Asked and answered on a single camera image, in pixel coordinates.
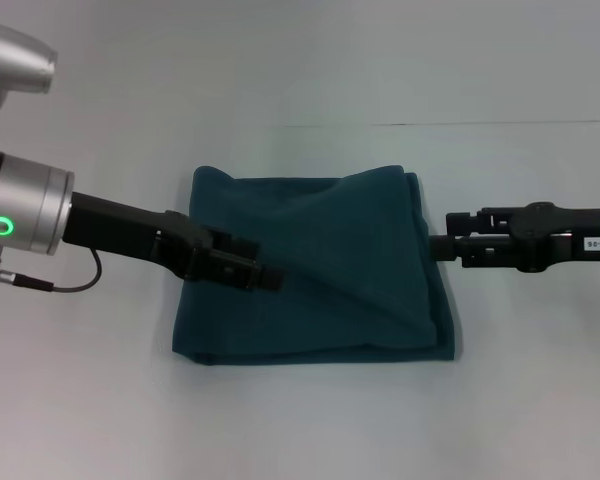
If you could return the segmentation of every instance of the black cable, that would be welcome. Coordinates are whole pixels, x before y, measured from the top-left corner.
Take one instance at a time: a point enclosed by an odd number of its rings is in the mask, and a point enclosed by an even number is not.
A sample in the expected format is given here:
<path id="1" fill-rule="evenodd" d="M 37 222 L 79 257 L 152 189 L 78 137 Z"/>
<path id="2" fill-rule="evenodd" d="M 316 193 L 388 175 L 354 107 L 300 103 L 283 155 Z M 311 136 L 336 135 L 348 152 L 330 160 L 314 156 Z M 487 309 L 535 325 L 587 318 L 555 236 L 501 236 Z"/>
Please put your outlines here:
<path id="1" fill-rule="evenodd" d="M 28 277 L 27 275 L 16 273 L 13 280 L 13 286 L 30 288 L 33 290 L 40 290 L 43 292 L 58 293 L 78 293 L 84 292 L 85 290 L 89 290 L 91 287 L 93 287 L 96 283 L 100 281 L 100 278 L 102 278 L 102 261 L 100 260 L 100 256 L 98 255 L 98 252 L 93 248 L 90 250 L 94 260 L 96 261 L 96 276 L 93 277 L 93 280 L 91 280 L 89 283 L 86 283 L 79 287 L 56 287 L 51 282 L 46 282 L 38 278 Z"/>
<path id="2" fill-rule="evenodd" d="M 84 292 L 85 290 L 89 290 L 91 287 L 93 287 L 96 283 L 98 283 L 100 281 L 100 278 L 102 278 L 102 261 L 100 260 L 100 255 L 98 255 L 98 252 L 91 248 L 91 254 L 93 255 L 93 259 L 96 261 L 96 276 L 93 277 L 93 280 L 91 280 L 89 283 L 85 283 L 84 285 L 80 286 L 80 287 L 53 287 L 53 291 L 54 292 L 58 292 L 58 293 L 79 293 L 79 292 Z"/>

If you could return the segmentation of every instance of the black arm segment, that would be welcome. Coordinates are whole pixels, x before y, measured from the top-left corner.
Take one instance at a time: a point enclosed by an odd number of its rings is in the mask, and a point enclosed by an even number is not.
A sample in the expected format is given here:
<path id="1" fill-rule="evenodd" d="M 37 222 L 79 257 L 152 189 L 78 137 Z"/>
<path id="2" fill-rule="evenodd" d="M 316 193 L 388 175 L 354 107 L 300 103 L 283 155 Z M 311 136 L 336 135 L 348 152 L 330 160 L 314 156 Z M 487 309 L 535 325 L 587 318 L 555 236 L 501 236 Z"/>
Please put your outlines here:
<path id="1" fill-rule="evenodd" d="M 600 209 L 568 210 L 543 202 L 484 208 L 475 216 L 450 213 L 447 235 L 432 236 L 429 243 L 433 260 L 460 257 L 465 268 L 542 272 L 556 263 L 600 261 Z"/>
<path id="2" fill-rule="evenodd" d="M 188 280 L 251 290 L 279 290 L 284 272 L 257 261 L 258 245 L 193 224 L 177 212 L 155 213 L 74 193 L 63 241 L 147 260 Z"/>

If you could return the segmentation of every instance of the white wall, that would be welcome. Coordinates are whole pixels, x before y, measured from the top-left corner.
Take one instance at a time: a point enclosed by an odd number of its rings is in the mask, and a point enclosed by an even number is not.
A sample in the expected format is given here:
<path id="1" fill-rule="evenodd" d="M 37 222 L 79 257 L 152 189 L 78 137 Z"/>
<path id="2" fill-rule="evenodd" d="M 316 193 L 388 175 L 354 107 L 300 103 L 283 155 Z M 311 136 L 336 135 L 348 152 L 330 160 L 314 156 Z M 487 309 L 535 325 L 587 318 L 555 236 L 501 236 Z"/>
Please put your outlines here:
<path id="1" fill-rule="evenodd" d="M 439 231 L 600 207 L 600 0 L 0 0 L 0 22 L 61 59 L 0 148 L 85 193 L 185 211 L 199 165 L 398 163 Z M 600 265 L 449 265 L 457 363 L 203 368 L 170 352 L 177 279 L 104 262 L 81 295 L 0 286 L 0 479 L 600 479 Z M 93 269 L 70 246 L 4 264 Z"/>

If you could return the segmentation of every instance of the folded towel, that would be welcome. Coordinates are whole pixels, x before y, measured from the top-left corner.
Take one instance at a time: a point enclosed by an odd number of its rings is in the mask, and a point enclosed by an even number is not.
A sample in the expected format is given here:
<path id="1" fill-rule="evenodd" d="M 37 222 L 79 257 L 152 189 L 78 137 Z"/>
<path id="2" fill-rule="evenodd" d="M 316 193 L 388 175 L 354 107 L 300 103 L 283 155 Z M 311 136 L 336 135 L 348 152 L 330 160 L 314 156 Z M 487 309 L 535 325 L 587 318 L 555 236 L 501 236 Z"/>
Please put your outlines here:
<path id="1" fill-rule="evenodd" d="M 191 218 L 260 244 L 281 291 L 185 282 L 173 351 L 205 365 L 452 360 L 415 174 L 193 179 Z"/>

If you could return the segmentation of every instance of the green led ring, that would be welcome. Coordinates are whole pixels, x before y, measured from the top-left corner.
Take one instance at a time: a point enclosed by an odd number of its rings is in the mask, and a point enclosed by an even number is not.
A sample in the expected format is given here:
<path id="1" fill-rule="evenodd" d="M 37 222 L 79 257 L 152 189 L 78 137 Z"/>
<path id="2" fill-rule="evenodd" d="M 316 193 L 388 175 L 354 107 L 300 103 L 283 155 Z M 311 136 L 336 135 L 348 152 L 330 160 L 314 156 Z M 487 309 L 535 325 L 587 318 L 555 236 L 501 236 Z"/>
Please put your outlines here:
<path id="1" fill-rule="evenodd" d="M 0 236 L 1 237 L 6 237 L 7 235 L 11 235 L 13 233 L 13 231 L 15 230 L 15 226 L 13 225 L 13 222 L 11 221 L 10 218 L 7 217 L 0 217 L 0 224 L 3 223 L 7 226 L 6 230 L 0 230 Z"/>

